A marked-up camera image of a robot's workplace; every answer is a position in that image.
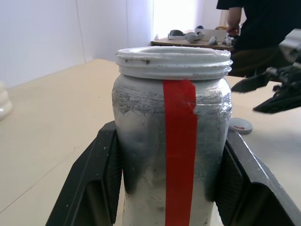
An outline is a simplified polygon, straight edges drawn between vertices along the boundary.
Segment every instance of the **white vase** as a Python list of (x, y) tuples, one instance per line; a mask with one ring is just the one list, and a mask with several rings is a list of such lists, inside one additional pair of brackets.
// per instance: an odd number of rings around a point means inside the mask
[(8, 92), (3, 82), (0, 81), (0, 121), (9, 115), (13, 105), (8, 98)]

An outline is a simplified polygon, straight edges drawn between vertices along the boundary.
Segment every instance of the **red tape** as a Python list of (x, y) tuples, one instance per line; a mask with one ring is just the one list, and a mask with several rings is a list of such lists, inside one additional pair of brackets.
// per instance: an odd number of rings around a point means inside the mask
[(189, 226), (197, 146), (196, 89), (189, 80), (163, 81), (166, 120), (165, 226)]

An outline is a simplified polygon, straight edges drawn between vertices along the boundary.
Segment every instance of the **black shirt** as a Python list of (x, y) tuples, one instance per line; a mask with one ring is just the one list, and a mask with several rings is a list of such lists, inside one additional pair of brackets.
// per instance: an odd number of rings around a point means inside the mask
[(246, 22), (234, 49), (278, 46), (295, 28), (301, 28), (301, 0), (219, 0), (217, 9), (244, 8)]

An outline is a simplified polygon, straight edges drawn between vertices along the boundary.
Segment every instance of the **person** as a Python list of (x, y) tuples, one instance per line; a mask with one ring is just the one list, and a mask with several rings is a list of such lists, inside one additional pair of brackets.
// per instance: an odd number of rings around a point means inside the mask
[[(246, 21), (241, 31), (242, 8)], [(228, 33), (237, 36), (230, 75), (249, 77), (256, 70), (289, 65), (279, 44), (301, 28), (301, 0), (218, 0), (217, 9), (229, 10)]]

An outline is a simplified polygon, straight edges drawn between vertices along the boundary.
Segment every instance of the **hand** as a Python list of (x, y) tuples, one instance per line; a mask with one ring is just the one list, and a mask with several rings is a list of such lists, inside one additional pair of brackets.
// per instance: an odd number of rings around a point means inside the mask
[(231, 36), (238, 36), (239, 35), (239, 25), (237, 25), (235, 27), (229, 26), (227, 29), (227, 32)]

